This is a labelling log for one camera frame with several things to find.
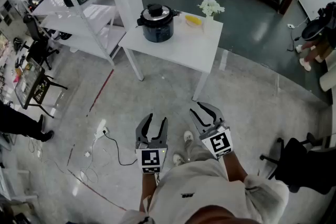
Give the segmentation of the person's left white shoe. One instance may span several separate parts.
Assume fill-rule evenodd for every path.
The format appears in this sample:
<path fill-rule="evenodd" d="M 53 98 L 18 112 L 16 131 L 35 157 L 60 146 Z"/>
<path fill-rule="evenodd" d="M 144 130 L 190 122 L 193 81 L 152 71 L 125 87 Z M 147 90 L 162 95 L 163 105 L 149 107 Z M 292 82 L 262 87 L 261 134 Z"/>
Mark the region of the person's left white shoe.
<path fill-rule="evenodd" d="M 175 153 L 173 155 L 173 163 L 175 166 L 180 166 L 185 164 L 184 157 L 181 154 Z"/>

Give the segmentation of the white square table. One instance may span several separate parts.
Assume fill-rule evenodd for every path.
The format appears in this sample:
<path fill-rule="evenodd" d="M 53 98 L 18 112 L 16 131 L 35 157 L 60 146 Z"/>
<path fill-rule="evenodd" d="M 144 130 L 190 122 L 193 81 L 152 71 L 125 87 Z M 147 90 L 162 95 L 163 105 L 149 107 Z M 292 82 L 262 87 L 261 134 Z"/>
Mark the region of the white square table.
<path fill-rule="evenodd" d="M 148 41 L 140 26 L 132 26 L 119 42 L 123 48 L 137 78 L 143 81 L 144 76 L 134 56 L 134 51 L 164 59 L 201 72 L 201 77 L 195 89 L 192 100 L 197 101 L 208 75 L 211 72 L 219 40 L 223 30 L 223 23 L 214 20 L 209 34 L 204 33 L 205 17 L 202 26 L 191 26 L 186 22 L 182 12 L 174 17 L 174 34 L 164 42 Z"/>

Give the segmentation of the person's white shirt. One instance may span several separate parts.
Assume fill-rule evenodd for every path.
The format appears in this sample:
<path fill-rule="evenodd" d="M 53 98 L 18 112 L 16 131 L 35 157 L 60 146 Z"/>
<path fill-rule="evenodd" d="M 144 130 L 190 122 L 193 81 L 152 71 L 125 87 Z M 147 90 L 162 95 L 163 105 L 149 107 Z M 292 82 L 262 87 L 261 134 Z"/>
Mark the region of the person's white shirt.
<path fill-rule="evenodd" d="M 221 163 L 208 159 L 172 168 L 143 200 L 144 211 L 126 211 L 119 224 L 185 224 L 209 206 L 224 208 L 236 218 L 278 224 L 288 199 L 283 182 L 256 175 L 231 182 Z"/>

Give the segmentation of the white power strip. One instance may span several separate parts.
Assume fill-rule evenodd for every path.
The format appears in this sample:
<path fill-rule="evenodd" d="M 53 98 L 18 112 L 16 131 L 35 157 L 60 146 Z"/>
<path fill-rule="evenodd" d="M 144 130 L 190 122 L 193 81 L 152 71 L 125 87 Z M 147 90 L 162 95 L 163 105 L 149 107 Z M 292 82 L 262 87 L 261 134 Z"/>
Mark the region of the white power strip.
<path fill-rule="evenodd" d="M 102 119 L 101 122 L 99 123 L 97 130 L 94 134 L 95 139 L 99 139 L 108 134 L 109 131 L 106 128 L 106 122 L 107 122 L 106 119 Z"/>

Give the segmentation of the black pressure cooker pot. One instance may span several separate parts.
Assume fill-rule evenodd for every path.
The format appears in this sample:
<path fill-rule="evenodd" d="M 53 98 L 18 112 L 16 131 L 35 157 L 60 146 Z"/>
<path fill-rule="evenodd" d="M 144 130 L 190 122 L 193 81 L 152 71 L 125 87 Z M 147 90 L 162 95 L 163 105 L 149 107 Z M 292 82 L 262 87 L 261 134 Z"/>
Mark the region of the black pressure cooker pot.
<path fill-rule="evenodd" d="M 169 40 L 174 34 L 174 17 L 166 25 L 158 27 L 148 27 L 146 25 L 142 25 L 140 27 L 142 27 L 143 34 L 148 41 L 157 43 L 164 42 Z"/>

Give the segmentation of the white metal shelf rack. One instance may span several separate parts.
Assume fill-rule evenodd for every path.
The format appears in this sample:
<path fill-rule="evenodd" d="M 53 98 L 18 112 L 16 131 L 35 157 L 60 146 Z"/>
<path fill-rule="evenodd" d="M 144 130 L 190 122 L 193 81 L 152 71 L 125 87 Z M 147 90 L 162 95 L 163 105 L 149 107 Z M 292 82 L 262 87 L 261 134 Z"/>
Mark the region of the white metal shelf rack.
<path fill-rule="evenodd" d="M 113 57 L 126 33 L 124 27 L 113 24 L 115 16 L 121 13 L 115 4 L 98 5 L 98 0 L 87 0 L 82 5 L 77 0 L 43 0 L 31 12 L 28 0 L 20 1 L 42 31 L 52 29 L 70 35 L 67 40 L 61 39 L 61 44 L 114 63 Z"/>

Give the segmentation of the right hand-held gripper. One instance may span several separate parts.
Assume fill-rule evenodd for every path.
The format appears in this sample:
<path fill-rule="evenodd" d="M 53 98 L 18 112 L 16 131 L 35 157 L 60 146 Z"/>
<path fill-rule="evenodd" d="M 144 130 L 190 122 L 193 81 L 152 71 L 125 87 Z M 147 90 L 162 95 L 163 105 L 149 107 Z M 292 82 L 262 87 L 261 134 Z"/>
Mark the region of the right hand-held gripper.
<path fill-rule="evenodd" d="M 227 126 L 220 109 L 206 103 L 197 102 L 213 119 L 213 124 L 205 124 L 198 114 L 190 109 L 190 116 L 199 132 L 199 139 L 203 145 L 213 154 L 216 159 L 233 151 L 230 127 Z"/>

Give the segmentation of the black folding stand with tray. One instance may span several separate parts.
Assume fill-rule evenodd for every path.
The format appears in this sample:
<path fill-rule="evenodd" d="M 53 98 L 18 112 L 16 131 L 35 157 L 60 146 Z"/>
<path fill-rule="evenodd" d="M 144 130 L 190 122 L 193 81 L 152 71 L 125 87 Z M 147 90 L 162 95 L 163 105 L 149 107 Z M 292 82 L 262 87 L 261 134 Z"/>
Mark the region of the black folding stand with tray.
<path fill-rule="evenodd" d="M 20 106 L 27 110 L 29 106 L 39 107 L 52 119 L 54 118 L 42 106 L 50 86 L 67 90 L 68 88 L 54 82 L 54 78 L 46 75 L 45 69 L 34 59 L 29 59 L 25 69 L 15 86 L 15 94 Z"/>

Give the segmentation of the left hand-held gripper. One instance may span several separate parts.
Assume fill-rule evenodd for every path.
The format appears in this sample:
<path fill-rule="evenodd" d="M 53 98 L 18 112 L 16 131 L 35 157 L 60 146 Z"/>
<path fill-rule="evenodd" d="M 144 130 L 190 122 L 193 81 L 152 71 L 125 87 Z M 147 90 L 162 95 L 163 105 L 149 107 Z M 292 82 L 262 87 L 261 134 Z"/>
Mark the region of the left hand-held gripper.
<path fill-rule="evenodd" d="M 135 149 L 138 165 L 143 174 L 155 174 L 162 171 L 168 146 L 166 143 L 168 119 L 165 117 L 161 123 L 159 133 L 148 143 L 148 130 L 153 114 L 145 116 L 135 129 L 136 142 L 139 143 Z"/>

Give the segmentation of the white cylindrical ottoman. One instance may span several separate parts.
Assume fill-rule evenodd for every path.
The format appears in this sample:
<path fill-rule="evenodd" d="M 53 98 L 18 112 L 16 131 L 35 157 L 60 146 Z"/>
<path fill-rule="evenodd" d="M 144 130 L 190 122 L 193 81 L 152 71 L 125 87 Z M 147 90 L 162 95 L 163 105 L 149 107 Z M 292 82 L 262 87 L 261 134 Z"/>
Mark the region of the white cylindrical ottoman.
<path fill-rule="evenodd" d="M 336 51 L 328 55 L 325 59 L 328 71 L 320 77 L 320 88 L 327 92 L 336 86 Z"/>

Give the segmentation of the cooker lid with black handle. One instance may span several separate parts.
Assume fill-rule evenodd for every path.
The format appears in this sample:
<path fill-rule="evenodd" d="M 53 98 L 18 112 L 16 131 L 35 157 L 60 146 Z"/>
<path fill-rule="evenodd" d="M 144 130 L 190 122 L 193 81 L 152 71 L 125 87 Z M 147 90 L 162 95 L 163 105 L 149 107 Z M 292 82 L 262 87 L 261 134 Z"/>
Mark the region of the cooker lid with black handle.
<path fill-rule="evenodd" d="M 158 27 L 168 24 L 173 17 L 177 16 L 177 11 L 161 4 L 149 4 L 141 12 L 137 20 L 139 26 Z"/>

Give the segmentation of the white flower bouquet in vase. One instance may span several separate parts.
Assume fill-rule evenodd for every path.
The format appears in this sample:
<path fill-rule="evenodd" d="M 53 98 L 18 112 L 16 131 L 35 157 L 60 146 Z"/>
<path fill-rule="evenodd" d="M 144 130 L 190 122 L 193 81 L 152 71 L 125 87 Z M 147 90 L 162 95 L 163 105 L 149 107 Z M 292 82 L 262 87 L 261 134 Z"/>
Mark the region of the white flower bouquet in vase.
<path fill-rule="evenodd" d="M 202 13 L 206 15 L 204 26 L 204 33 L 209 34 L 212 30 L 214 23 L 214 16 L 225 11 L 225 7 L 220 6 L 220 4 L 215 0 L 203 0 L 198 7 L 202 10 Z"/>

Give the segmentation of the black mesh office chair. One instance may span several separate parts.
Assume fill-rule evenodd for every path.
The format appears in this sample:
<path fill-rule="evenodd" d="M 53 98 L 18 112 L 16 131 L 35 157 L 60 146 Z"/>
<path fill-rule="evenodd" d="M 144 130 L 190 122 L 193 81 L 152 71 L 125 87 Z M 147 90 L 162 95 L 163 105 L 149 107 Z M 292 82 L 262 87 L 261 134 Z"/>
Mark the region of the black mesh office chair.
<path fill-rule="evenodd" d="M 289 191 L 297 193 L 301 187 L 310 188 L 326 195 L 332 187 L 336 187 L 336 147 L 323 150 L 308 150 L 305 145 L 321 145 L 321 140 L 308 133 L 304 141 L 291 138 L 287 144 L 282 138 L 278 160 L 260 155 L 260 160 L 276 164 L 273 173 L 268 177 L 285 183 Z"/>

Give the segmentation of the person's grey trousers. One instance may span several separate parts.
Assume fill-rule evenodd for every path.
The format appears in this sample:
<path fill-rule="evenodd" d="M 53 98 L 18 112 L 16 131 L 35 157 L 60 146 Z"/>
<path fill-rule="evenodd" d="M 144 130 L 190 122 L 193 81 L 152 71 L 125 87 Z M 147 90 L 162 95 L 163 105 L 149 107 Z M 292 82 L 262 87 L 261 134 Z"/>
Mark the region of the person's grey trousers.
<path fill-rule="evenodd" d="M 218 159 L 214 157 L 213 154 L 208 149 L 204 149 L 194 140 L 187 140 L 185 142 L 184 147 L 186 151 L 186 157 L 184 160 L 185 163 L 206 161 L 209 159 L 218 161 Z"/>

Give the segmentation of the person's right forearm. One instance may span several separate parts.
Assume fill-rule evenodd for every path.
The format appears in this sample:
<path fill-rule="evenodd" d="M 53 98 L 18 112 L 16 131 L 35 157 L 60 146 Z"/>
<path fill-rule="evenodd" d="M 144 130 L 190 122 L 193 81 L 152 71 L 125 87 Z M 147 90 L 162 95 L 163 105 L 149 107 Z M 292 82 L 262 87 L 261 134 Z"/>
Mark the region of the person's right forearm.
<path fill-rule="evenodd" d="M 223 156 L 225 168 L 228 175 L 228 180 L 230 182 L 241 181 L 244 182 L 247 177 L 247 173 L 241 166 L 236 154 L 234 152 L 230 152 Z"/>

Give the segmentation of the person's left forearm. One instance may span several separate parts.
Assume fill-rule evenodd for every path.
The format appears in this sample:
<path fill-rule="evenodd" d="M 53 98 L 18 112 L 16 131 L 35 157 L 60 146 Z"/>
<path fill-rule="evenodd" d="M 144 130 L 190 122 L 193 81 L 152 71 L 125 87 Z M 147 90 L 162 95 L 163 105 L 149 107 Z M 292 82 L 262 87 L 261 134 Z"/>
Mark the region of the person's left forearm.
<path fill-rule="evenodd" d="M 151 201 L 152 196 L 157 188 L 157 181 L 155 174 L 142 174 L 142 194 L 140 198 L 139 211 L 145 212 L 147 205 L 144 205 L 144 201 Z"/>

